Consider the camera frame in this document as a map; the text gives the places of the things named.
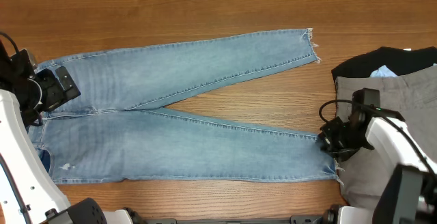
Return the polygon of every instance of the denim fabric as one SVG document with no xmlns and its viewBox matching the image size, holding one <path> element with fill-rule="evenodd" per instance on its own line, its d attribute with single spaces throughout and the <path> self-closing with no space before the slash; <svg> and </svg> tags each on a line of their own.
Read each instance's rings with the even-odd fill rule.
<svg viewBox="0 0 437 224">
<path fill-rule="evenodd" d="M 57 184 L 131 180 L 336 179 L 315 134 L 162 108 L 226 85 L 317 61 L 310 29 L 85 53 L 65 66 L 82 95 L 29 136 Z"/>
</svg>

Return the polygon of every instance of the wire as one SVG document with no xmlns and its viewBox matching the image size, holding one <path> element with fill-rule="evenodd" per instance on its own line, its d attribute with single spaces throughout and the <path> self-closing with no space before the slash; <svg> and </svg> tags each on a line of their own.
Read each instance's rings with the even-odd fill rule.
<svg viewBox="0 0 437 224">
<path fill-rule="evenodd" d="M 323 108 L 324 108 L 326 105 L 328 105 L 328 104 L 340 103 L 340 102 L 342 102 L 342 103 L 348 103 L 348 104 L 353 104 L 353 105 L 358 105 L 358 106 L 361 107 L 362 109 L 364 109 L 364 110 L 366 110 L 366 111 L 370 111 L 370 112 L 372 112 L 373 114 L 377 115 L 377 117 L 381 117 L 381 118 L 382 118 L 383 120 L 385 120 L 388 124 L 390 124 L 393 128 L 396 128 L 396 130 L 397 130 L 398 132 L 400 132 L 400 133 L 405 137 L 405 139 L 408 141 L 408 143 L 410 144 L 411 148 L 414 150 L 414 152 L 415 152 L 416 155 L 419 157 L 419 159 L 421 160 L 421 162 L 425 165 L 425 167 L 427 168 L 428 172 L 432 175 L 434 181 L 437 182 L 437 176 L 436 176 L 436 174 L 434 173 L 434 170 L 433 170 L 432 167 L 429 165 L 427 159 L 422 155 L 420 149 L 416 146 L 416 143 L 411 139 L 410 136 L 408 136 L 408 135 L 406 134 L 406 132 L 405 132 L 402 128 L 400 128 L 398 125 L 396 125 L 394 122 L 392 122 L 388 117 L 386 117 L 385 115 L 383 115 L 382 112 L 377 111 L 377 110 L 374 110 L 374 109 L 368 107 L 367 105 L 363 105 L 363 104 L 360 104 L 360 103 L 358 103 L 358 102 L 353 102 L 353 101 L 351 101 L 351 100 L 331 100 L 331 101 L 328 101 L 328 102 L 322 104 L 322 106 L 320 107 L 320 109 L 319 109 L 319 116 L 320 116 L 320 118 L 322 118 L 322 120 L 323 120 L 324 122 L 329 122 L 329 121 L 328 121 L 327 119 L 325 119 L 325 118 L 323 117 L 323 115 L 322 115 L 322 110 L 323 110 Z"/>
<path fill-rule="evenodd" d="M 0 166 L 3 168 L 5 172 L 6 178 L 8 179 L 12 192 L 15 195 L 16 201 L 18 202 L 18 206 L 20 206 L 20 212 L 23 214 L 26 224 L 32 224 L 26 204 L 24 203 L 23 198 L 21 197 L 20 192 L 18 191 L 18 187 L 15 184 L 11 171 L 9 170 L 8 165 L 6 165 L 6 161 L 1 155 L 1 153 L 0 153 Z"/>
<path fill-rule="evenodd" d="M 3 36 L 4 38 L 8 39 L 11 42 L 12 46 L 14 46 L 16 55 L 19 56 L 20 55 L 20 51 L 18 50 L 18 47 L 15 44 L 15 41 L 5 32 L 0 31 L 0 36 Z"/>
</svg>

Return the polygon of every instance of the light blue cloth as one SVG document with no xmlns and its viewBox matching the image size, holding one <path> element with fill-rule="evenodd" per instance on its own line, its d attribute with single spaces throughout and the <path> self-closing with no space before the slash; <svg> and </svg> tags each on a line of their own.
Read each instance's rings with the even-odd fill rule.
<svg viewBox="0 0 437 224">
<path fill-rule="evenodd" d="M 397 77 L 397 75 L 391 71 L 387 66 L 383 65 L 377 70 L 373 71 L 370 74 L 370 77 Z"/>
<path fill-rule="evenodd" d="M 85 53 L 65 66 L 82 95 L 29 136 L 57 184 L 131 180 L 337 179 L 316 134 L 230 122 L 165 105 L 317 61 L 310 29 Z"/>
</svg>

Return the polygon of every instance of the wooden surface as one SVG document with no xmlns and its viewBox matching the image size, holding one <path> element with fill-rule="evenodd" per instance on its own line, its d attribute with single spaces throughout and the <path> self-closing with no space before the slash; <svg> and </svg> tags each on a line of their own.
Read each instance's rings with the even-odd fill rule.
<svg viewBox="0 0 437 224">
<path fill-rule="evenodd" d="M 437 45 L 437 0 L 5 0 L 0 27 L 38 61 L 129 46 L 268 29 L 314 28 L 320 64 L 220 88 L 170 105 L 200 115 L 317 132 L 335 98 L 330 70 L 380 46 Z M 332 117 L 334 107 L 327 107 Z M 72 203 L 129 206 L 145 217 L 286 217 L 342 203 L 334 181 L 266 184 L 140 181 L 60 186 Z"/>
</svg>

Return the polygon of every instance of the gray fabric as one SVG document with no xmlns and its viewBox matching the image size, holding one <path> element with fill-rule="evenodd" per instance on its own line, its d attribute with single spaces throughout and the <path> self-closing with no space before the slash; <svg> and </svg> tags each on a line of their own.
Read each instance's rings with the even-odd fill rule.
<svg viewBox="0 0 437 224">
<path fill-rule="evenodd" d="M 406 119 L 408 131 L 421 149 L 437 161 L 437 68 L 398 77 L 345 78 L 337 77 L 337 99 L 352 99 L 356 90 L 364 87 L 380 90 L 381 107 L 399 111 Z M 346 121 L 350 104 L 340 103 L 337 115 Z M 350 160 L 340 164 L 344 183 L 343 196 L 352 206 L 374 209 L 391 173 L 379 165 L 376 151 L 361 149 Z"/>
</svg>

